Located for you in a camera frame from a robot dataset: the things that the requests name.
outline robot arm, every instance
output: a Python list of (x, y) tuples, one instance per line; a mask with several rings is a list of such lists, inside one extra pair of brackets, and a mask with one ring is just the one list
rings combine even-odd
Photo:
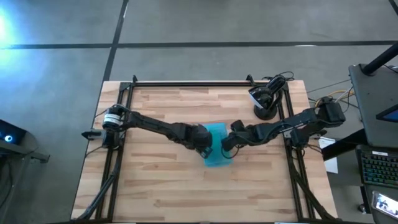
[(123, 105), (113, 105), (107, 110), (103, 122), (104, 130), (121, 132), (129, 128), (142, 128), (163, 134), (169, 140), (182, 144), (187, 149), (196, 150), (203, 158), (207, 158), (212, 151), (211, 133), (200, 124), (170, 124), (131, 111)]
[(295, 116), (283, 119), (276, 123), (262, 123), (244, 127), (241, 120), (235, 121), (231, 125), (232, 132), (227, 138), (221, 140), (225, 151), (232, 150), (233, 147), (258, 146), (266, 144), (276, 138), (278, 134), (286, 131), (290, 132), (290, 143), (294, 147), (304, 147), (309, 137), (323, 128), (334, 128), (340, 126), (345, 121), (345, 116), (338, 103), (323, 102), (316, 108), (309, 108)]

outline gray floor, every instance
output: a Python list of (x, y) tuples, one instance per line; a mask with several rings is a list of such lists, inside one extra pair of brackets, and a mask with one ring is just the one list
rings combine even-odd
[[(122, 0), (0, 2), (0, 44), (111, 43)], [(130, 0), (120, 43), (206, 41), (394, 40), (398, 17), (385, 0)], [(118, 49), (110, 80), (242, 80), (291, 70), (308, 91), (348, 79), (385, 45)], [(85, 154), (109, 49), (0, 50), (0, 119), (36, 136), (48, 164), (32, 162), (12, 203), (8, 223), (66, 221)], [(319, 98), (350, 82), (310, 92)], [(361, 129), (358, 110), (329, 130), (343, 138)], [(339, 158), (340, 170), (352, 160)], [(340, 218), (372, 222), (356, 211), (359, 189), (330, 175)]]

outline blue cloth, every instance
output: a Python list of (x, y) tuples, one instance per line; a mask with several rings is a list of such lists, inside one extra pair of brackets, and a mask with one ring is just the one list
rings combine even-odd
[[(205, 165), (208, 167), (221, 167), (230, 165), (233, 160), (226, 159), (221, 154), (221, 140), (227, 136), (226, 125), (224, 123), (204, 124), (204, 127), (211, 133), (213, 137), (213, 144), (211, 145), (212, 152), (205, 159)], [(229, 152), (223, 152), (226, 157), (230, 157)]]

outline wooden table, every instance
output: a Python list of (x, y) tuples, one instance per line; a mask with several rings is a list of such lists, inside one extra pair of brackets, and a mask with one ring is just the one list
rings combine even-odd
[[(97, 114), (115, 104), (119, 84), (104, 83)], [(309, 107), (303, 81), (289, 82), (289, 89), (295, 114)], [(229, 128), (237, 119), (245, 125), (264, 122), (253, 113), (248, 87), (135, 87), (131, 109), (170, 123), (226, 123)], [(277, 115), (270, 122), (278, 120)], [(103, 115), (98, 116), (94, 128), (101, 129), (102, 121)], [(101, 140), (92, 141), (88, 151), (100, 145)], [(81, 215), (98, 193), (105, 157), (100, 149), (85, 159), (72, 218)], [(312, 192), (336, 217), (322, 155), (307, 149), (304, 159)], [(113, 218), (114, 222), (297, 221), (282, 136), (266, 145), (242, 148), (228, 167), (208, 168), (196, 152), (165, 136), (129, 129)]]

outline computer keyboard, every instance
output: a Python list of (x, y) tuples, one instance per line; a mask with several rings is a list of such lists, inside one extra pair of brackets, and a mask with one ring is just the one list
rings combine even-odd
[(361, 151), (364, 184), (398, 188), (398, 154), (378, 151)]

